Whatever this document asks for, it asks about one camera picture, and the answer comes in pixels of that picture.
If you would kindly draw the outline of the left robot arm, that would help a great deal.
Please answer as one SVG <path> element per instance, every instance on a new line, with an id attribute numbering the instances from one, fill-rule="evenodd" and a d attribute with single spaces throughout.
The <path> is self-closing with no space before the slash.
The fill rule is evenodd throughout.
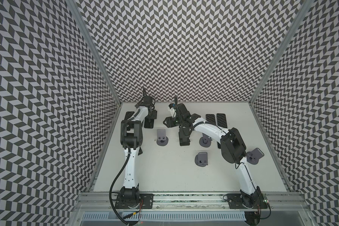
<path id="1" fill-rule="evenodd" d="M 119 205 L 135 208 L 140 203 L 139 183 L 137 182 L 135 171 L 136 158 L 143 153 L 141 149 L 143 143 L 142 128 L 152 129 L 157 118 L 157 111 L 154 105 L 154 98 L 144 94 L 135 105 L 137 111 L 121 122 L 120 137 L 126 163 L 124 166 L 124 183 L 119 194 Z"/>

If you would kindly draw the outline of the black stand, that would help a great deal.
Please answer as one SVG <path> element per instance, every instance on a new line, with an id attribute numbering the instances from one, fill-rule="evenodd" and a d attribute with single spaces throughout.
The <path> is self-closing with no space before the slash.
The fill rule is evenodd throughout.
<path id="1" fill-rule="evenodd" d="M 188 137 L 188 134 L 190 132 L 189 128 L 179 128 L 179 145 L 181 147 L 189 146 L 190 145 L 190 138 Z"/>
<path id="2" fill-rule="evenodd" d="M 142 148 L 140 147 L 140 148 L 139 148 L 139 151 L 138 151 L 138 156 L 142 155 L 142 153 L 143 153 L 143 150 L 142 150 Z"/>

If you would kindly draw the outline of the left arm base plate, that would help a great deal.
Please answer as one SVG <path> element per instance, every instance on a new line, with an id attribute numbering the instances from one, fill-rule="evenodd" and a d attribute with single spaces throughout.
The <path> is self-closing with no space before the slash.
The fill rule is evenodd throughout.
<path id="1" fill-rule="evenodd" d="M 115 202 L 116 209 L 152 209 L 153 194 L 140 193 L 139 195 L 118 195 Z"/>

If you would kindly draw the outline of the aluminium mounting rail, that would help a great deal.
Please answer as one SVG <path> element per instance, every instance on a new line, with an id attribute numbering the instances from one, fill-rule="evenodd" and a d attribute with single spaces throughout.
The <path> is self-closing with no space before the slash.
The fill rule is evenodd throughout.
<path id="1" fill-rule="evenodd" d="M 244 210 L 230 209 L 223 196 L 237 192 L 149 192 L 153 194 L 153 211 L 217 211 Z M 268 209 L 263 211 L 309 211 L 303 195 L 299 192 L 264 192 Z M 77 199 L 74 211 L 106 211 L 111 210 L 112 204 L 108 192 L 82 193 Z"/>

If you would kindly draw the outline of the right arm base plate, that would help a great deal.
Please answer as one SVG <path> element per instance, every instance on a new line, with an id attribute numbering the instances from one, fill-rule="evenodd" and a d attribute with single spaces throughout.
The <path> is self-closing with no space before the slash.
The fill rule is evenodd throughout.
<path id="1" fill-rule="evenodd" d="M 267 199 L 264 198 L 263 194 L 256 198 L 252 204 L 252 207 L 246 207 L 242 195 L 240 193 L 229 193 L 223 196 L 223 199 L 228 203 L 230 209 L 249 209 L 249 210 L 260 210 L 268 209 Z"/>

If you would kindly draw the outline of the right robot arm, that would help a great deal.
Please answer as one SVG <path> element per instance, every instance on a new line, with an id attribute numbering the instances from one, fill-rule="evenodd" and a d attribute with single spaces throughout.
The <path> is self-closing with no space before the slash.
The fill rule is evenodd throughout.
<path id="1" fill-rule="evenodd" d="M 248 168 L 246 145 L 239 130 L 224 128 L 198 114 L 191 114 L 184 104 L 171 103 L 168 108 L 170 117 L 165 118 L 163 124 L 168 128 L 179 127 L 179 144 L 189 146 L 190 136 L 194 131 L 220 143 L 224 160 L 235 165 L 242 206 L 247 209 L 260 209 L 263 203 L 262 191 Z"/>

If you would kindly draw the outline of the grey stand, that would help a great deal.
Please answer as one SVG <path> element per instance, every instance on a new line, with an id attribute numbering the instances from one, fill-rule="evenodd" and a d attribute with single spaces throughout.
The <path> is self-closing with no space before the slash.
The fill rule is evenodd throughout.
<path id="1" fill-rule="evenodd" d="M 208 148 L 211 146 L 211 143 L 212 143 L 212 138 L 203 133 L 202 137 L 199 140 L 200 146 Z"/>
<path id="2" fill-rule="evenodd" d="M 208 153 L 200 152 L 195 156 L 195 164 L 199 167 L 206 167 L 208 165 Z"/>
<path id="3" fill-rule="evenodd" d="M 156 138 L 157 138 L 156 140 L 157 145 L 161 147 L 166 146 L 169 142 L 169 139 L 166 136 L 166 129 L 158 129 Z"/>
<path id="4" fill-rule="evenodd" d="M 257 165 L 264 156 L 265 154 L 259 148 L 246 153 L 247 162 L 252 165 Z"/>

